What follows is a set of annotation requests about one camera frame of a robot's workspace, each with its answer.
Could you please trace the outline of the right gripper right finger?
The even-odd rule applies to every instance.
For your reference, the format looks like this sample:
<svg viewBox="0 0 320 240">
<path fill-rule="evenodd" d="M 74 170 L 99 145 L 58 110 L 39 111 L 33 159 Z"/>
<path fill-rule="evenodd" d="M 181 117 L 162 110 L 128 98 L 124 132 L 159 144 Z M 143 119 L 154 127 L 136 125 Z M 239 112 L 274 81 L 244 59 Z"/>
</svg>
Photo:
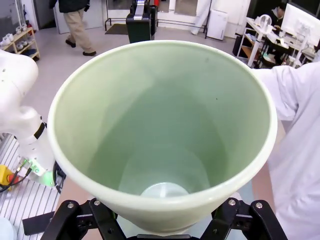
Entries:
<svg viewBox="0 0 320 240">
<path fill-rule="evenodd" d="M 246 204 L 228 198 L 211 213 L 212 220 L 201 240 L 225 240 L 231 230 L 240 230 L 248 240 L 286 240 L 287 236 L 269 203 L 255 200 Z"/>
</svg>

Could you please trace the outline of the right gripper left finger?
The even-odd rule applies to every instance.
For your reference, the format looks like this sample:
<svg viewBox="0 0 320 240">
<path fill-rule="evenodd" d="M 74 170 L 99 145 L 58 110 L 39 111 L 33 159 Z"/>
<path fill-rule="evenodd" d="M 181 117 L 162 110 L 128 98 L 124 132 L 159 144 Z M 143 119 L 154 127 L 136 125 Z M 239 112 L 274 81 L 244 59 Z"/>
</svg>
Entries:
<svg viewBox="0 0 320 240">
<path fill-rule="evenodd" d="M 97 229 L 103 240 L 125 240 L 117 214 L 96 198 L 79 204 L 65 200 L 55 211 L 42 240 L 82 240 L 89 230 Z"/>
</svg>

